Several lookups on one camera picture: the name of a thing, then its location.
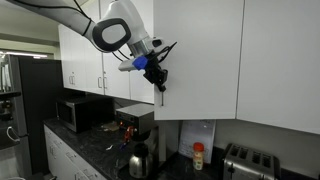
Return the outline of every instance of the stainless steel refrigerator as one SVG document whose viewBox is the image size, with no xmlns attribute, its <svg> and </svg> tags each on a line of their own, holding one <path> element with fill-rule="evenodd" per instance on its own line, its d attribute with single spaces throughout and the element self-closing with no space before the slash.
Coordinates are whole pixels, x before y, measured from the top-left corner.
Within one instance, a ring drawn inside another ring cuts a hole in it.
<svg viewBox="0 0 320 180">
<path fill-rule="evenodd" d="M 12 117 L 2 119 L 20 138 L 14 146 L 18 173 L 25 178 L 38 172 L 47 174 L 43 120 L 56 117 L 55 102 L 64 92 L 61 61 L 6 56 L 0 72 L 0 91 L 21 92 L 9 99 Z"/>
</svg>

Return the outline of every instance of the robotic arm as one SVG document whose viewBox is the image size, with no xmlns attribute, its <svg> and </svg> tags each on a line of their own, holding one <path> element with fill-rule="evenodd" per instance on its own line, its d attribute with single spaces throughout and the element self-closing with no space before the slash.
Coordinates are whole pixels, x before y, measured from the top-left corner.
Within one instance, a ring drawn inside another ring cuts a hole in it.
<svg viewBox="0 0 320 180">
<path fill-rule="evenodd" d="M 98 50 L 104 53 L 117 51 L 127 44 L 134 59 L 123 61 L 120 71 L 145 69 L 144 77 L 155 84 L 161 92 L 166 90 L 164 83 L 168 71 L 161 69 L 163 61 L 171 49 L 158 38 L 150 38 L 142 19 L 131 0 L 115 0 L 110 3 L 107 13 L 100 22 L 93 22 L 81 9 L 69 7 L 63 0 L 7 0 L 37 14 L 46 16 L 86 37 Z"/>
</svg>

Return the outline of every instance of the silver toaster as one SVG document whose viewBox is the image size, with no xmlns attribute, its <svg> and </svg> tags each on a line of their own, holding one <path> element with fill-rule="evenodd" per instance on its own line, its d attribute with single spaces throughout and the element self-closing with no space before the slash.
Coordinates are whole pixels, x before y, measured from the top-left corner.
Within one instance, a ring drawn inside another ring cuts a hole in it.
<svg viewBox="0 0 320 180">
<path fill-rule="evenodd" d="M 278 158 L 247 147 L 229 144 L 221 160 L 223 180 L 280 180 Z"/>
</svg>

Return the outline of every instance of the coffee maker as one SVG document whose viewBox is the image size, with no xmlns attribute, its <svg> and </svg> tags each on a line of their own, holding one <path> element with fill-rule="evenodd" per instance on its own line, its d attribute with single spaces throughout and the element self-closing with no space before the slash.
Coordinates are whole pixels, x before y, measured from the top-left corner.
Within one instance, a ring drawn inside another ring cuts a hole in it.
<svg viewBox="0 0 320 180">
<path fill-rule="evenodd" d="M 126 129 L 125 141 L 135 141 L 129 160 L 129 172 L 134 178 L 147 178 L 178 151 L 177 121 L 155 121 L 154 106 L 136 104 L 116 110 L 120 128 Z"/>
</svg>

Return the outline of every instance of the microwave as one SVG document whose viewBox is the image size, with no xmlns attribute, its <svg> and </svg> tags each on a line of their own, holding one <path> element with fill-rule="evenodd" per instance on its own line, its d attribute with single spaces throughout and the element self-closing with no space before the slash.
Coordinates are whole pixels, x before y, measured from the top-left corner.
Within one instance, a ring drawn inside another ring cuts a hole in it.
<svg viewBox="0 0 320 180">
<path fill-rule="evenodd" d="M 115 118 L 114 101 L 110 97 L 59 99 L 56 108 L 59 121 L 76 133 Z"/>
</svg>

